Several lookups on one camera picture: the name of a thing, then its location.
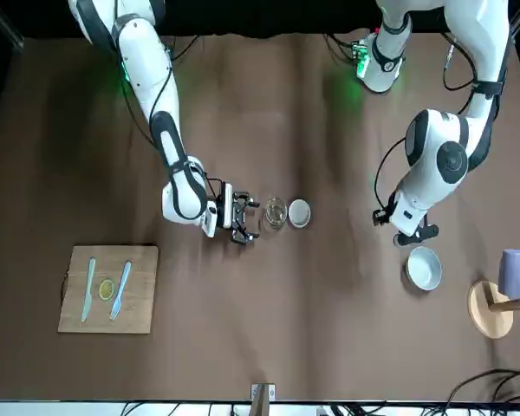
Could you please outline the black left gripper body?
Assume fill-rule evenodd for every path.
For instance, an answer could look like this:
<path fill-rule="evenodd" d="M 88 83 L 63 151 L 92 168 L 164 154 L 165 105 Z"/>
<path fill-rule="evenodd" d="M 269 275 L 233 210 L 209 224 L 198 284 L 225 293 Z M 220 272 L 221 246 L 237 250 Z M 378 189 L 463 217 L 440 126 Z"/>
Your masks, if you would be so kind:
<path fill-rule="evenodd" d="M 435 224 L 419 225 L 415 232 L 408 236 L 399 231 L 393 237 L 393 244 L 397 247 L 406 247 L 412 244 L 422 244 L 427 239 L 434 238 L 439 234 L 439 228 Z"/>

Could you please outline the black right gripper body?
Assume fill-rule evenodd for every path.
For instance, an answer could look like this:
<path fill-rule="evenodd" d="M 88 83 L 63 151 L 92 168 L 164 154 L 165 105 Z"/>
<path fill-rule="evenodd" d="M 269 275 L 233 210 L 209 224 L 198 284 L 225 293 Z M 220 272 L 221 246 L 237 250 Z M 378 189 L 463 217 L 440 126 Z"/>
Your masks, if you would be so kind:
<path fill-rule="evenodd" d="M 245 206 L 242 206 L 237 202 L 236 192 L 233 193 L 232 198 L 232 229 L 236 228 L 238 225 L 244 226 L 246 228 L 244 221 Z"/>

